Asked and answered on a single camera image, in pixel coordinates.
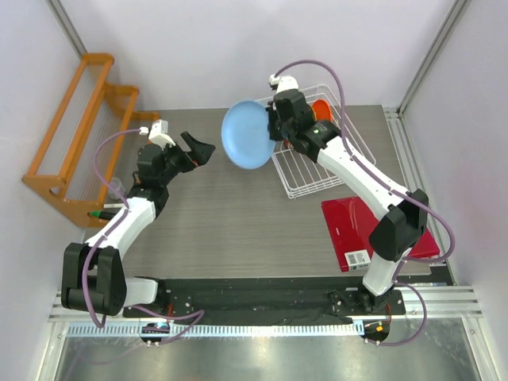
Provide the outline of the light blue plate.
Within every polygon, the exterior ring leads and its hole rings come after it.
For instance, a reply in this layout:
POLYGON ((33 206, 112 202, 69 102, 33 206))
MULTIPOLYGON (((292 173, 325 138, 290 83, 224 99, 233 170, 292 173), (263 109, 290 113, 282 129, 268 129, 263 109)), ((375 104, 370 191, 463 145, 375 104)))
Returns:
POLYGON ((253 100, 236 103, 225 114, 221 143, 229 159, 238 167, 255 170, 264 166, 275 150, 270 138, 268 113, 253 100))

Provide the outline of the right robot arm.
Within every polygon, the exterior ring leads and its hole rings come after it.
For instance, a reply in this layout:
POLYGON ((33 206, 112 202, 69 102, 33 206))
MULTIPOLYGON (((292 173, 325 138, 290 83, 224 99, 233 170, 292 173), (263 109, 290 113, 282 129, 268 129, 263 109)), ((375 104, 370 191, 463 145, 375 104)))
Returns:
POLYGON ((387 304, 402 261, 425 232, 427 194, 410 192, 385 176, 351 145, 345 123, 317 119, 300 90, 277 91, 267 112, 271 137, 287 140, 296 152, 337 175, 377 219, 358 302, 367 313, 379 312, 387 304))

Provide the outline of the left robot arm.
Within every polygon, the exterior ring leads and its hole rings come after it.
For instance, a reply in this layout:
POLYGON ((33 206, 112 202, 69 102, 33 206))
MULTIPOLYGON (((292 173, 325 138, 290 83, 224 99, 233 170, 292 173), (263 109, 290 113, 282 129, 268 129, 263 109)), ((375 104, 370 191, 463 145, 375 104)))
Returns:
POLYGON ((153 317, 163 315, 170 298, 162 280, 125 277, 122 260, 140 233, 160 215, 168 200, 167 185, 179 174, 205 165, 215 151, 212 144, 181 137, 185 152, 176 143, 146 144, 137 154, 138 169, 128 194, 120 196, 122 208, 84 243, 69 244, 63 255, 62 306, 86 311, 97 327, 106 317, 132 307, 153 317))

